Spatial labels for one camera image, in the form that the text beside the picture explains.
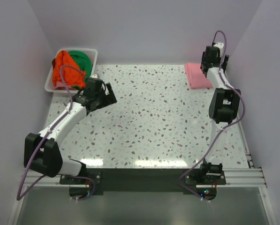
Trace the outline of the pink t shirt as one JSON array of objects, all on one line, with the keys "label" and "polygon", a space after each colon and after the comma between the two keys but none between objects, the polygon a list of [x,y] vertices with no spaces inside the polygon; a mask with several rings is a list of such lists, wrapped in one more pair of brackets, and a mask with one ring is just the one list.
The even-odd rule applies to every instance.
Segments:
[{"label": "pink t shirt", "polygon": [[199,63],[188,62],[184,68],[191,89],[212,88],[211,82],[203,74]]}]

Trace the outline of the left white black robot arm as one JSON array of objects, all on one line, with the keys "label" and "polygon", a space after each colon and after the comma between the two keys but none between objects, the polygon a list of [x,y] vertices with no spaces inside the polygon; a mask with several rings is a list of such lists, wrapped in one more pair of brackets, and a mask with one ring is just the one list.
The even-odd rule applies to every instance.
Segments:
[{"label": "left white black robot arm", "polygon": [[91,78],[86,87],[70,95],[65,110],[37,134],[30,133],[24,143],[24,167],[48,177],[70,175],[76,184],[86,181],[86,165],[78,160],[64,158],[60,146],[69,132],[91,112],[115,104],[110,83]]}]

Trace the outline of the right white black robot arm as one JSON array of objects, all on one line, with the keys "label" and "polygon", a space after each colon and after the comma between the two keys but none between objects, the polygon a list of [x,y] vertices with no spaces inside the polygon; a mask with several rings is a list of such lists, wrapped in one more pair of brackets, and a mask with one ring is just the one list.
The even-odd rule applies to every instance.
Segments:
[{"label": "right white black robot arm", "polygon": [[214,93],[209,106],[209,118],[212,120],[210,149],[200,165],[199,180],[204,184],[210,184],[214,179],[222,179],[223,175],[223,150],[227,136],[225,126],[232,124],[236,119],[241,93],[233,90],[224,75],[228,55],[223,56],[224,44],[213,42],[203,52],[201,70],[211,82]]}]

